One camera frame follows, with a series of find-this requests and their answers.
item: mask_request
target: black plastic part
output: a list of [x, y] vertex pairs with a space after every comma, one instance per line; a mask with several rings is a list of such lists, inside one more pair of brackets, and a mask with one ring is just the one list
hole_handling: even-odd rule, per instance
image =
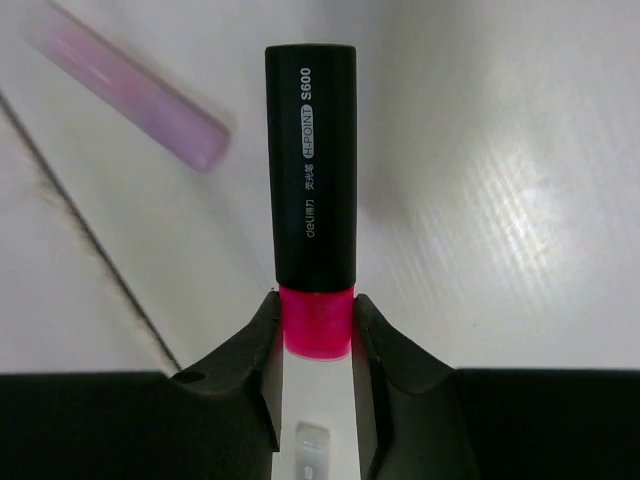
[[284, 45], [265, 58], [276, 278], [346, 290], [356, 278], [356, 51]]
[[361, 477], [479, 478], [455, 370], [394, 329], [366, 295], [358, 295], [354, 317]]
[[270, 479], [281, 421], [280, 302], [169, 379], [0, 377], [2, 479]]
[[640, 478], [640, 373], [454, 370], [355, 305], [362, 479]]

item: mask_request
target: small white object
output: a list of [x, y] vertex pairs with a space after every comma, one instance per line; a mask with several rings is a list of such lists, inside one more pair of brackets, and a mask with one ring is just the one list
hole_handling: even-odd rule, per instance
[[296, 480], [328, 480], [329, 430], [299, 423], [296, 428]]

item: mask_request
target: highlighter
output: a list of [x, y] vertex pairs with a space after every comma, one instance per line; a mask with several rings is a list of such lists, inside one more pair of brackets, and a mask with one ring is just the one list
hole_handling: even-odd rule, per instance
[[283, 45], [265, 57], [285, 346], [336, 360], [351, 350], [356, 280], [356, 51]]

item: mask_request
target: pink translucent plastic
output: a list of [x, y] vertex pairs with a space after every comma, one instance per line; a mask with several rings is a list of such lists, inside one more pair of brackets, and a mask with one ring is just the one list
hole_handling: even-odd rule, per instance
[[353, 292], [353, 287], [336, 293], [306, 293], [280, 287], [287, 350], [313, 360], [339, 360], [348, 355]]
[[138, 128], [200, 171], [229, 143], [227, 129], [142, 73], [66, 13], [46, 7], [30, 25], [34, 46]]

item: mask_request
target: black highlighter cap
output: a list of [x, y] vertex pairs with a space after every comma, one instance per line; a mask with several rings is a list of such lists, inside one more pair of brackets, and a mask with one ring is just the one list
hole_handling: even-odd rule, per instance
[[[324, 355], [322, 345], [330, 350], [329, 343], [344, 343], [337, 333], [343, 329], [329, 324], [348, 316], [350, 332], [356, 280], [356, 51], [342, 45], [283, 45], [269, 47], [265, 56], [273, 238], [285, 341], [292, 345], [287, 323], [295, 322], [286, 317], [293, 315], [320, 345], [315, 345], [317, 355], [309, 353], [314, 346], [296, 353], [327, 358], [332, 355]], [[336, 310], [338, 303], [344, 308]]]

